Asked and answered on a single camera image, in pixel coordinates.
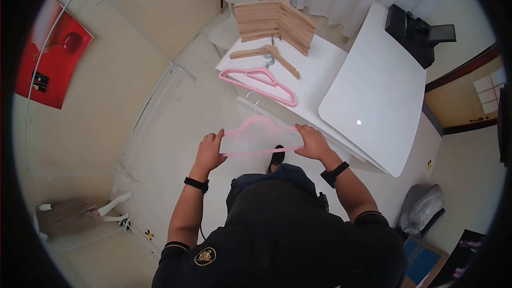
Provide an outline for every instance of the white table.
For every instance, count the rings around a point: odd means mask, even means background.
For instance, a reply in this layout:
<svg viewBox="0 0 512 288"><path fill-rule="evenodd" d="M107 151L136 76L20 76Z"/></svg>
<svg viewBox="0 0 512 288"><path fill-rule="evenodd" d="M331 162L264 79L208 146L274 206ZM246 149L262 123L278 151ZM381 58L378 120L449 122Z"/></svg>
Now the white table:
<svg viewBox="0 0 512 288"><path fill-rule="evenodd" d="M398 177L418 128L426 70L384 30L386 17L373 3L319 113Z"/></svg>
<svg viewBox="0 0 512 288"><path fill-rule="evenodd" d="M347 53L317 35L313 37L311 49L307 57L285 41L278 39L274 41L275 46L279 49L279 53L301 74L299 80L295 79L279 62L275 62L275 64L269 68L276 80L290 88L297 95L298 103L296 107L290 108L284 105L282 106L307 120L311 126L322 131L327 138L339 146L342 146L356 158L362 161L369 160L374 165L378 166L376 162L368 155L364 154L364 152L349 139L345 138L339 131L323 121L318 114L318 107L336 78L339 69L342 67ZM217 70L224 70L226 68L251 69L265 66L268 60L263 56L231 60L229 54L238 50L260 48L270 43L270 38L245 43L242 43L241 39L238 39L215 68ZM253 82L247 80L245 83L250 85ZM259 85L258 88L272 91L271 88L265 89L265 85Z"/></svg>
<svg viewBox="0 0 512 288"><path fill-rule="evenodd" d="M275 40L301 78L295 79L279 62L269 70L297 95L295 108L283 107L354 157L399 176L416 134L426 71L385 32L386 16L384 7L372 5L349 54L317 35L307 57ZM215 68L263 67L263 56L230 60L229 54L265 44L270 38L245 43L239 39Z"/></svg>

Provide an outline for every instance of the stack of wooden hangers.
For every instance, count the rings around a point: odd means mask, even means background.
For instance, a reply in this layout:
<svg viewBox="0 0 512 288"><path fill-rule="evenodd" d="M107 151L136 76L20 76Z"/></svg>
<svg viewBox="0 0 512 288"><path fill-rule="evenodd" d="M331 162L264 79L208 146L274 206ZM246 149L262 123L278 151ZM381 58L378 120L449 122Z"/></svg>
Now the stack of wooden hangers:
<svg viewBox="0 0 512 288"><path fill-rule="evenodd" d="M234 16L242 42L280 37L308 55L317 26L286 0L261 0L234 6Z"/></svg>

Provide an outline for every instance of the black t-shirt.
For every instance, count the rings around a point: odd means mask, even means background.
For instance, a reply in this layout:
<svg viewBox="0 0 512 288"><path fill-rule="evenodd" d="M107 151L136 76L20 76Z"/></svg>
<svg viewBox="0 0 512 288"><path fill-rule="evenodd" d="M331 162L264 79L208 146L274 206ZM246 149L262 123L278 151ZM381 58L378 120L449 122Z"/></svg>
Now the black t-shirt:
<svg viewBox="0 0 512 288"><path fill-rule="evenodd" d="M266 181L245 189L201 245L168 243L153 288L395 288L405 269L403 243L379 213L344 222L296 186Z"/></svg>

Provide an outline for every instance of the black watch strap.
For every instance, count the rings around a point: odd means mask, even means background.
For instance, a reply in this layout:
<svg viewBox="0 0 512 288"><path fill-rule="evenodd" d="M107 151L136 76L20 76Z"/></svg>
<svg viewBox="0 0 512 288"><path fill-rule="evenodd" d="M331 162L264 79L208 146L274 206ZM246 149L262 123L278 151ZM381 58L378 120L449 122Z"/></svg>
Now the black watch strap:
<svg viewBox="0 0 512 288"><path fill-rule="evenodd" d="M334 182L336 181L336 177L341 174L345 169L349 168L349 163L342 162L341 165L336 167L333 171L324 170L323 173L320 174L322 178L332 187L334 188Z"/></svg>
<svg viewBox="0 0 512 288"><path fill-rule="evenodd" d="M210 182L210 180L208 180L208 179L206 180L206 182L198 182L197 180L192 179L192 178L188 178L188 177L185 178L185 183L187 185L191 185L192 187L201 189L203 191L203 194L206 194L206 192L208 191L208 183L209 182Z"/></svg>

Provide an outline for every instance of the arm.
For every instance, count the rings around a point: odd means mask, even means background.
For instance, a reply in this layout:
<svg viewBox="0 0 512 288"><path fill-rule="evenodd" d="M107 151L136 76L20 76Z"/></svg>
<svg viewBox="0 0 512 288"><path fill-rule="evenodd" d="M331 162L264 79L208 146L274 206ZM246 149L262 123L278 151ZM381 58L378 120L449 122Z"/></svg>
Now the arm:
<svg viewBox="0 0 512 288"><path fill-rule="evenodd" d="M304 140L304 148L296 150L297 154L321 161L327 171L332 171L343 163L343 160L329 147L320 131L308 125L295 125L295 127ZM351 222L365 211L378 211L372 195L350 168L336 177L334 187Z"/></svg>
<svg viewBox="0 0 512 288"><path fill-rule="evenodd" d="M217 135L210 133L199 144L195 163L189 178L206 182L210 171L226 161L227 157L219 155L222 136L221 129ZM203 219L203 192L190 185L185 185L170 219L167 242L178 241L193 248L197 245L197 236Z"/></svg>

